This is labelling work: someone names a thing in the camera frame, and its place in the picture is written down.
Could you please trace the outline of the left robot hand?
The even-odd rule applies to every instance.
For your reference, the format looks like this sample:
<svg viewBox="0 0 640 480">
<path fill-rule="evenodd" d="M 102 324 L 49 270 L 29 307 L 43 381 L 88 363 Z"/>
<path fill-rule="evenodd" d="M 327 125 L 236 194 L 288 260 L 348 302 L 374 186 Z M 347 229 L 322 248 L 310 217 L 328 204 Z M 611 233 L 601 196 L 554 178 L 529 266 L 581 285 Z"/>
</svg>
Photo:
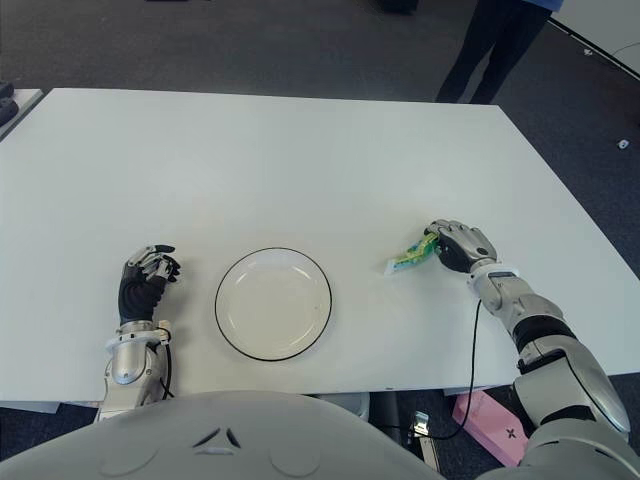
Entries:
<svg viewBox="0 0 640 480">
<path fill-rule="evenodd" d="M 180 275 L 180 264 L 169 245 L 150 245 L 134 253 L 124 264 L 118 290 L 120 325 L 151 321 L 169 283 Z"/>
</svg>

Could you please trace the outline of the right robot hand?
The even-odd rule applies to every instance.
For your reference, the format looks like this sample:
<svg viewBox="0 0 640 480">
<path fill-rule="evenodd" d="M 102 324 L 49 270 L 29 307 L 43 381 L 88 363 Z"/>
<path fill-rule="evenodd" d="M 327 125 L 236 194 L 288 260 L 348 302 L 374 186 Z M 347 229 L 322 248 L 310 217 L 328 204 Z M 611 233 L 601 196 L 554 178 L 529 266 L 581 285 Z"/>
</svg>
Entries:
<svg viewBox="0 0 640 480">
<path fill-rule="evenodd" d="M 429 224 L 424 233 L 437 236 L 438 258 L 452 271 L 470 274 L 476 267 L 497 262 L 494 246 L 476 227 L 439 219 Z"/>
</svg>

